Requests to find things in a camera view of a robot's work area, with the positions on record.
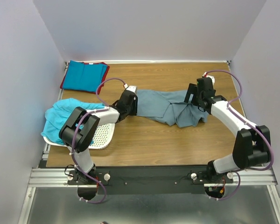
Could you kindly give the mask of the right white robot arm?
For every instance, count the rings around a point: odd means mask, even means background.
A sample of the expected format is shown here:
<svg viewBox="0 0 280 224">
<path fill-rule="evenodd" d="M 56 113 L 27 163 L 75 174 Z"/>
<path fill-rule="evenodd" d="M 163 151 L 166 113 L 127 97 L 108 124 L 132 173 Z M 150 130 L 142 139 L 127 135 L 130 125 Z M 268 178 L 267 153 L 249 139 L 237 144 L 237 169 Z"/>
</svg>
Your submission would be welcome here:
<svg viewBox="0 0 280 224">
<path fill-rule="evenodd" d="M 235 136 L 233 151 L 228 156 L 209 161 L 198 177 L 215 183 L 230 171 L 272 163 L 270 131 L 258 126 L 237 112 L 221 95 L 216 95 L 213 78 L 204 75 L 196 84 L 189 84 L 185 103 L 191 103 L 219 119 Z"/>
</svg>

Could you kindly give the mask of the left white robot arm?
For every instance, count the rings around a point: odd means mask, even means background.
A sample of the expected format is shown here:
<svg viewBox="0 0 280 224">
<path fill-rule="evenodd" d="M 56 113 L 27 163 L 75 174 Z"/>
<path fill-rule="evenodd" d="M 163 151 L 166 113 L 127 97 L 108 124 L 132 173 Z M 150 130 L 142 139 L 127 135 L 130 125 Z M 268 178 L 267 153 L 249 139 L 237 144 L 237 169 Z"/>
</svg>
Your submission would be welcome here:
<svg viewBox="0 0 280 224">
<path fill-rule="evenodd" d="M 78 179 L 83 184 L 98 182 L 89 145 L 98 127 L 116 124 L 127 116 L 137 115 L 137 87 L 129 86 L 119 100 L 103 109 L 86 111 L 76 107 L 59 132 L 59 138 L 69 149 Z"/>
</svg>

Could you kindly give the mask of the grey-blue t shirt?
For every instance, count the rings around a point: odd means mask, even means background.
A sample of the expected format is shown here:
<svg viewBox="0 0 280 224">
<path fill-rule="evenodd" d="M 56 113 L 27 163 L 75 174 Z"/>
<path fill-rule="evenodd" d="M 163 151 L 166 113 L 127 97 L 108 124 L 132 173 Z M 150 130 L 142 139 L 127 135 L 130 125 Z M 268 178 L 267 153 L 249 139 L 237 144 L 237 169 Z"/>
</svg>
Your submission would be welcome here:
<svg viewBox="0 0 280 224">
<path fill-rule="evenodd" d="M 197 126 L 200 121 L 207 122 L 207 112 L 184 102 L 186 92 L 138 90 L 137 115 L 179 128 Z"/>
</svg>

